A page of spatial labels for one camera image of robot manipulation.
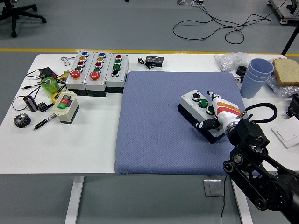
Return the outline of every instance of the green tape roll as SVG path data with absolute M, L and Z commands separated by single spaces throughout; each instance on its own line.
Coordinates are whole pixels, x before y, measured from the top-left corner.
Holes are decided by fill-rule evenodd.
M 41 87 L 49 98 L 52 98 L 53 94 L 56 93 L 60 88 L 57 81 L 52 77 L 43 79 Z

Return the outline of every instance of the bread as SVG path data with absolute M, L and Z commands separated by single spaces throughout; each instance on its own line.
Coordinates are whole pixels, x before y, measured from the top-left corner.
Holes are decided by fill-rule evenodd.
M 296 61 L 280 58 L 274 60 L 273 65 L 279 86 L 299 85 L 299 64 Z

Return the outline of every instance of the blue cushion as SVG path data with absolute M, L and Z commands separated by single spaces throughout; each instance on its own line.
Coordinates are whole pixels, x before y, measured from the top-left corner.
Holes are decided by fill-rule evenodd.
M 179 112 L 182 95 L 207 91 L 244 109 L 228 72 L 130 72 L 123 92 L 114 170 L 118 174 L 225 175 L 234 148 L 224 136 L 209 143 Z

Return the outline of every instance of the stacked cups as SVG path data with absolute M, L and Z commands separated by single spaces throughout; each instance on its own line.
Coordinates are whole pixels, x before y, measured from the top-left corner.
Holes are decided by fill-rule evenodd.
M 273 64 L 267 60 L 261 58 L 251 60 L 241 86 L 241 96 L 247 99 L 253 98 L 273 71 Z

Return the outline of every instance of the pen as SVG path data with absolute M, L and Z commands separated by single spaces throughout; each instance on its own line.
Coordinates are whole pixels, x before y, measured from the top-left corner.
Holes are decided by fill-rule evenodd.
M 46 119 L 42 120 L 41 122 L 39 122 L 39 123 L 35 126 L 35 128 L 33 128 L 33 131 L 36 130 L 36 129 L 38 129 L 38 128 L 40 128 L 41 126 L 47 124 L 49 121 L 51 121 L 51 120 L 54 119 L 55 117 L 57 117 L 57 115 L 56 115 L 56 114 L 52 114 L 52 115 L 50 115 L 49 117 L 47 117 Z

